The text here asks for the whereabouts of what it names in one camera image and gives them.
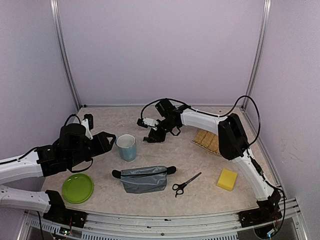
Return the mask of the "grey zipper pouch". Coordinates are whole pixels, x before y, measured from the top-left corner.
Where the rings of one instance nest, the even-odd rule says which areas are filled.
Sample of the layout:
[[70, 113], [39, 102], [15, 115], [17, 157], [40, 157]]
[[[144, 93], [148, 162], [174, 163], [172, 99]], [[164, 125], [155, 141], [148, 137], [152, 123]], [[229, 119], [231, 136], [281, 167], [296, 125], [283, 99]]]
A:
[[163, 191], [167, 186], [167, 176], [177, 171], [175, 166], [149, 166], [124, 170], [113, 170], [112, 176], [123, 185], [126, 193], [144, 194]]

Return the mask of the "black handled scissors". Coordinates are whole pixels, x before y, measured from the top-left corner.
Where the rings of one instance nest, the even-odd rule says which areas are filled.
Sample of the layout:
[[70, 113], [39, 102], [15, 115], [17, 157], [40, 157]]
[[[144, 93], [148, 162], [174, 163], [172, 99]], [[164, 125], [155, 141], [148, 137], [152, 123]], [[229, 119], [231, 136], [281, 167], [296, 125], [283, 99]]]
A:
[[172, 190], [175, 191], [175, 197], [179, 196], [179, 195], [183, 195], [184, 194], [184, 188], [191, 183], [192, 181], [194, 181], [197, 177], [199, 177], [202, 174], [202, 172], [197, 173], [196, 175], [194, 175], [193, 177], [191, 177], [190, 179], [188, 179], [187, 181], [180, 183], [180, 184], [173, 184], [172, 186]]

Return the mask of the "black clipper comb guard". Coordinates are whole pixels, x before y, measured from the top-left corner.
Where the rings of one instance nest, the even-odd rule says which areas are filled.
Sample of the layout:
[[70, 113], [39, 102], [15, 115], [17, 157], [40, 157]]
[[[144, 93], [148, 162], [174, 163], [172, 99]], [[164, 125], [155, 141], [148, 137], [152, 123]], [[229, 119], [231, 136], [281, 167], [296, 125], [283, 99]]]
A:
[[147, 137], [147, 136], [145, 136], [145, 137], [143, 138], [143, 141], [144, 141], [144, 142], [149, 142], [149, 140], [150, 140], [150, 139], [149, 139], [149, 137]]

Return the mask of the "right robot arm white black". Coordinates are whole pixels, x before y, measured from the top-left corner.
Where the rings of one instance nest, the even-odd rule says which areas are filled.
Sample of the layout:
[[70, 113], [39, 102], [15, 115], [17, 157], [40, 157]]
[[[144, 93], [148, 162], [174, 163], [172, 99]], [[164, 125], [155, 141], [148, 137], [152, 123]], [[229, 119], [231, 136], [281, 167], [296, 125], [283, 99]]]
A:
[[152, 119], [140, 116], [137, 125], [150, 128], [144, 141], [162, 143], [167, 133], [173, 133], [183, 126], [195, 127], [211, 132], [218, 137], [219, 153], [232, 161], [246, 177], [253, 188], [259, 208], [256, 218], [266, 222], [275, 212], [281, 199], [279, 190], [272, 186], [264, 175], [262, 167], [254, 158], [251, 144], [239, 116], [229, 111], [224, 115], [200, 111], [180, 101], [179, 106], [173, 105], [174, 99], [161, 98], [152, 102], [163, 119]]

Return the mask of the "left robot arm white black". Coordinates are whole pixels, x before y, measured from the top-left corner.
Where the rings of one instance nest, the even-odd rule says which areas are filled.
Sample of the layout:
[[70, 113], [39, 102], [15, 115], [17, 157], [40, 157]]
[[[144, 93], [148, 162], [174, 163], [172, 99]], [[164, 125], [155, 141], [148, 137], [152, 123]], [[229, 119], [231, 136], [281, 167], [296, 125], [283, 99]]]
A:
[[70, 123], [60, 129], [52, 145], [34, 147], [27, 153], [0, 162], [0, 205], [5, 208], [48, 213], [63, 223], [70, 218], [61, 195], [54, 190], [27, 191], [6, 184], [27, 178], [49, 177], [61, 172], [74, 173], [75, 166], [109, 152], [116, 141], [112, 133], [91, 134], [85, 122]]

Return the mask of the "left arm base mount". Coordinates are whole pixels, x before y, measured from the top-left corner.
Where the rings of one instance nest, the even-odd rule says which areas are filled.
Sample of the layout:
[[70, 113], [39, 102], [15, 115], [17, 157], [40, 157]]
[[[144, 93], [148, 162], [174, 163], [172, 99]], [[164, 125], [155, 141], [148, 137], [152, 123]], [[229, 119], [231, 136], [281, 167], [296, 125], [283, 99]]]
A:
[[72, 209], [54, 209], [43, 214], [43, 218], [62, 225], [84, 228], [88, 214], [84, 211]]

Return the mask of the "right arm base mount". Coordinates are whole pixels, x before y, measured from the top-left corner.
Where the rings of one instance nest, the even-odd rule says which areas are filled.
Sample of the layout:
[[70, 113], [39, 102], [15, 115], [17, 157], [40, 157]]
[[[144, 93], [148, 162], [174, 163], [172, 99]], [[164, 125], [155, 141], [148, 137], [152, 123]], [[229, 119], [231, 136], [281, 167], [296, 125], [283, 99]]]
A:
[[240, 211], [238, 216], [242, 228], [272, 222], [283, 217], [279, 208], [273, 213], [270, 213], [266, 208], [254, 208]]

